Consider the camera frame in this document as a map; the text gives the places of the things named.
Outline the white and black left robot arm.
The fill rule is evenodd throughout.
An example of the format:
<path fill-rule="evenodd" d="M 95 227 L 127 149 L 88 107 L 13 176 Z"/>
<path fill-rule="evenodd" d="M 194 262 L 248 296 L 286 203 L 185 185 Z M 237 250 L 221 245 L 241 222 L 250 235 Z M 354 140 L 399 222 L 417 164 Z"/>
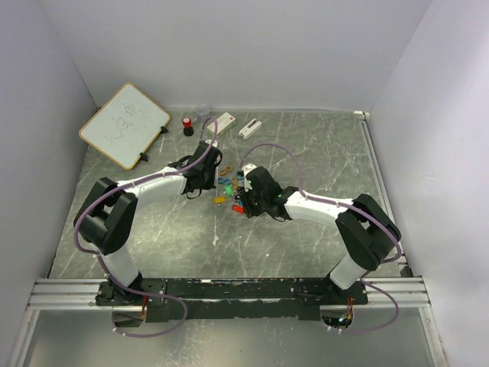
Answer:
<path fill-rule="evenodd" d="M 126 245 L 137 211 L 166 197 L 214 189 L 221 161 L 217 144 L 201 141 L 193 154 L 152 174 L 96 181 L 73 221 L 73 238 L 81 252 L 101 259 L 123 304 L 136 304 L 143 294 L 143 276 Z"/>

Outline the red key tag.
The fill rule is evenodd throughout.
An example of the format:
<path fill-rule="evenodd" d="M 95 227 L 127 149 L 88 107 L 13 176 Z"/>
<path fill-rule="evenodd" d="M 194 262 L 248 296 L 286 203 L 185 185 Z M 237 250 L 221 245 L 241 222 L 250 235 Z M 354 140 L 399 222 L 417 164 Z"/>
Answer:
<path fill-rule="evenodd" d="M 242 206 L 239 206 L 239 205 L 233 205 L 232 206 L 232 209 L 237 212 L 237 213 L 244 213 L 244 208 Z"/>

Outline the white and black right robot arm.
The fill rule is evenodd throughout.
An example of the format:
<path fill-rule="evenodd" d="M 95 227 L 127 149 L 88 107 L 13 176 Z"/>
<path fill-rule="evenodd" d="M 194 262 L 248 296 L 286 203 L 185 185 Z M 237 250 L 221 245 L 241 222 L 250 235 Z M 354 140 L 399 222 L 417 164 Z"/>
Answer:
<path fill-rule="evenodd" d="M 244 185 L 238 196 L 247 217 L 266 213 L 279 222 L 304 220 L 338 230 L 347 255 L 325 277 L 325 298 L 333 304 L 348 298 L 351 287 L 377 270 L 401 240 L 400 230 L 368 194 L 332 199 L 299 187 L 282 188 L 266 168 L 253 164 L 239 175 Z"/>

